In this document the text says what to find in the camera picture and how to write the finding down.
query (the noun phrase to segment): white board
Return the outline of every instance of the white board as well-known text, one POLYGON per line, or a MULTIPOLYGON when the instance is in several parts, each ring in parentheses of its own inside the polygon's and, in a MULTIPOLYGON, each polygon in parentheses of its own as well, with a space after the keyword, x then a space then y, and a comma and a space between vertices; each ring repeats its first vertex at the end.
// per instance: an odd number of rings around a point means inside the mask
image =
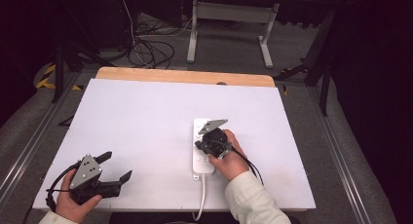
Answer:
MULTIPOLYGON (((198 210, 202 182, 192 177, 191 143, 196 118, 229 120, 221 128, 236 135, 281 209, 316 207, 277 88, 99 79, 90 81, 33 207, 47 209, 46 189, 78 159, 112 151, 99 180, 117 181, 132 169, 131 180, 120 197, 96 208, 198 210)), ((206 180, 205 210, 229 209, 226 185, 219 172, 206 180)))

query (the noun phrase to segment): finger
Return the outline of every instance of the finger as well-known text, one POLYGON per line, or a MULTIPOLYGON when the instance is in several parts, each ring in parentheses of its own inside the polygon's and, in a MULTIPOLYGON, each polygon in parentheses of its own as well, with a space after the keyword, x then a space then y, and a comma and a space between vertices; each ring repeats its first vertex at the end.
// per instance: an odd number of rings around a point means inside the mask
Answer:
POLYGON ((220 165, 222 164, 222 160, 219 160, 210 154, 207 155, 207 158, 209 159, 209 162, 216 168, 219 168, 220 165))
POLYGON ((63 178, 63 181, 61 182, 61 190, 68 190, 70 181, 72 181, 73 175, 76 172, 76 168, 70 170, 63 178))
POLYGON ((102 196, 100 195, 96 195, 92 198, 90 198, 87 202, 85 202, 84 204, 81 205, 80 209, 82 210, 82 212, 86 214, 88 214, 90 211, 92 211, 92 209, 94 209, 94 207, 99 204, 99 202, 102 200, 102 196))
MULTIPOLYGON (((75 172, 76 172, 76 168, 70 170, 63 177, 63 181, 61 182, 61 186, 60 186, 61 190, 69 190, 69 185, 70 185, 70 182, 72 181, 72 178, 73 178, 73 175, 75 174, 75 172)), ((63 197, 69 197, 70 196, 69 193, 67 193, 67 192, 61 192, 61 193, 59 193, 59 195, 63 196, 63 197)))
POLYGON ((230 142, 237 149, 237 151, 239 151, 245 156, 243 148, 241 148, 240 143, 236 139, 235 135, 229 130, 223 130, 223 131, 227 135, 228 142, 230 142))

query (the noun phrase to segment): sleeve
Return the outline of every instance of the sleeve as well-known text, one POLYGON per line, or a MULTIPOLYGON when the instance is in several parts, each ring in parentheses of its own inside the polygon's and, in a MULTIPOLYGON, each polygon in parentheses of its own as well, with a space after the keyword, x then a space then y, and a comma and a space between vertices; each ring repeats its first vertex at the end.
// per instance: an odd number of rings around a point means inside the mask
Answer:
POLYGON ((276 199, 251 171, 238 175, 228 184, 225 198, 234 218, 241 224, 290 224, 278 208, 276 199))
POLYGON ((72 222, 52 211, 48 211, 39 224, 76 224, 76 222, 72 222))

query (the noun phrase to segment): power strip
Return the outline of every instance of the power strip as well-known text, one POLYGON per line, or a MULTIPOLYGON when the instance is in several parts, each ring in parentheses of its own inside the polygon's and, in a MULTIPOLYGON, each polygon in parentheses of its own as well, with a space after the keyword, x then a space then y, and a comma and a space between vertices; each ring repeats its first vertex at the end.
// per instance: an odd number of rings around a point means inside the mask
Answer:
POLYGON ((195 146, 195 142, 203 139, 199 132, 208 121, 209 119, 194 120, 194 136, 192 140, 192 171, 194 180, 200 180, 202 174, 208 176, 215 171, 215 167, 209 163, 207 155, 195 146))

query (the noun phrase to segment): person's left hand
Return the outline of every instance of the person's left hand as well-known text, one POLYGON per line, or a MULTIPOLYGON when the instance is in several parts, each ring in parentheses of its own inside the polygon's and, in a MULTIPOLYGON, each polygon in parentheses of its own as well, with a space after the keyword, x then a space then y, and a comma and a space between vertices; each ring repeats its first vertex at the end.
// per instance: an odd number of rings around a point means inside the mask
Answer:
MULTIPOLYGON (((68 172, 61 182, 61 190, 68 191, 76 169, 68 172)), ((100 195, 90 198, 82 205, 78 205, 70 198, 69 192, 60 192, 57 196, 56 214, 76 223, 82 223, 86 215, 102 200, 100 195)))

